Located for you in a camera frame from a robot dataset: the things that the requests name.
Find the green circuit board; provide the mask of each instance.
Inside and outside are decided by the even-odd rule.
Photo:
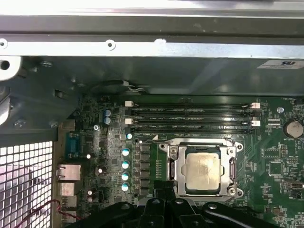
[[[125,124],[125,101],[135,104],[178,104],[178,105],[242,105],[259,103],[254,110],[254,119],[260,121],[256,127],[220,126],[212,124],[201,132],[187,130],[166,131],[164,126],[153,126],[153,130],[134,130],[132,138],[126,135],[130,130]],[[105,110],[110,110],[111,122],[105,124]],[[284,132],[286,123],[297,121],[303,124],[304,106],[301,99],[280,97],[223,97],[223,96],[178,96],[178,95],[129,95],[102,96],[82,99],[80,115],[73,132],[79,137],[77,157],[89,152],[96,154],[85,167],[83,188],[78,195],[79,212],[87,215],[92,210],[105,208],[119,201],[136,204],[142,197],[151,197],[154,180],[167,180],[167,154],[160,151],[158,142],[173,138],[231,138],[242,143],[244,149],[237,154],[237,185],[244,196],[230,201],[233,207],[249,206],[261,214],[264,220],[286,228],[304,227],[304,195],[302,189],[290,190],[285,180],[304,181],[304,137],[290,137]],[[128,148],[130,153],[122,155]],[[122,169],[122,162],[128,161],[128,169]],[[96,168],[106,167],[102,175]],[[127,172],[129,179],[122,180]],[[142,188],[140,180],[148,179]],[[121,186],[128,183],[128,191]],[[87,191],[99,191],[98,200],[87,201]]]

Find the motherboard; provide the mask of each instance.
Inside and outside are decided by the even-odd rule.
[[[85,96],[65,159],[81,164],[77,214],[152,197],[155,181],[202,206],[217,201],[304,228],[304,100]]]

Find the white mesh grille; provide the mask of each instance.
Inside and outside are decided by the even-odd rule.
[[[51,200],[53,142],[0,148],[0,227],[14,228]],[[51,205],[21,228],[49,228]]]

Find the sticker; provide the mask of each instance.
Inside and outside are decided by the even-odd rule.
[[[304,67],[304,61],[269,60],[258,69],[300,69]]]

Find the cpu socket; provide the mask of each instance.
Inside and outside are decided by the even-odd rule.
[[[159,148],[168,155],[168,179],[177,182],[180,198],[226,202],[244,195],[236,171],[242,144],[227,138],[176,138]]]

